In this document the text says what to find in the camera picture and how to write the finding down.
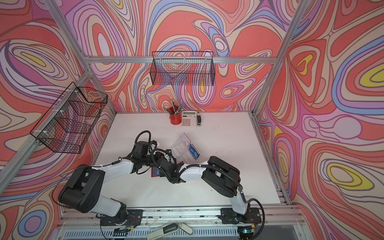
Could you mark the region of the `red leather card holder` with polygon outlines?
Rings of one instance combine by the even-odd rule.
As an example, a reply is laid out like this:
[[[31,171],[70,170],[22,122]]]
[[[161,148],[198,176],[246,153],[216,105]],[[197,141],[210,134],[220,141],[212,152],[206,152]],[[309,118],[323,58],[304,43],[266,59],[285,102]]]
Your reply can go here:
[[[184,161],[175,164],[175,163],[169,163],[169,162],[162,162],[159,164],[162,170],[159,170],[156,167],[152,168],[151,176],[152,177],[168,177],[168,178],[175,178],[182,166],[184,165]]]

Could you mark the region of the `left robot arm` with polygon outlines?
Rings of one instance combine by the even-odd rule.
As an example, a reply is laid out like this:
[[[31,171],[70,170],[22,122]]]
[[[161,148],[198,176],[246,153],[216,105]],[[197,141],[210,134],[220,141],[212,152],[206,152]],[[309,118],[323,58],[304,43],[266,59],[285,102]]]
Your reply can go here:
[[[80,213],[95,213],[102,222],[122,226],[129,218],[126,204],[101,194],[103,184],[129,174],[140,174],[143,166],[151,167],[152,135],[142,131],[131,152],[112,163],[97,166],[80,165],[58,195],[57,204]]]

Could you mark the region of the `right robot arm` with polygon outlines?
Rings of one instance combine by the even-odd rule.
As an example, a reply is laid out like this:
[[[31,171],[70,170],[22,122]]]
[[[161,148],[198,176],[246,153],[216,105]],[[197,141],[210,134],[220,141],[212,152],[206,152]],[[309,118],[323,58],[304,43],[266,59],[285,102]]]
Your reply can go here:
[[[211,156],[201,164],[171,163],[165,157],[165,151],[150,151],[151,166],[159,170],[160,176],[172,184],[202,180],[220,195],[229,199],[231,208],[222,208],[218,218],[223,224],[264,224],[264,208],[256,199],[246,200],[241,185],[240,170]]]

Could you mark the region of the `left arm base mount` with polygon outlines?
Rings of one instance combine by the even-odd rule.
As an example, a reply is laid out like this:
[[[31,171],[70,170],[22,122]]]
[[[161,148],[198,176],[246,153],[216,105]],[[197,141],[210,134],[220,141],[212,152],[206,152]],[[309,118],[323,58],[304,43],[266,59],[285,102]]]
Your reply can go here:
[[[102,227],[110,226],[128,226],[136,227],[142,222],[144,210],[141,209],[127,209],[126,213],[117,214],[115,217],[102,215],[100,218],[100,225]]]

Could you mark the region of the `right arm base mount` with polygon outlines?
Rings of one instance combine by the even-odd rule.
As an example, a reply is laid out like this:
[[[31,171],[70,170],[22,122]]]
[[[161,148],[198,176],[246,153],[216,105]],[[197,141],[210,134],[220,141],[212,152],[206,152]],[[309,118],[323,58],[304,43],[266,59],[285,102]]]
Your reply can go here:
[[[236,213],[232,208],[221,208],[218,218],[222,221],[222,224],[230,225],[258,225],[262,223],[262,215],[260,214],[259,208],[248,208],[243,215]]]

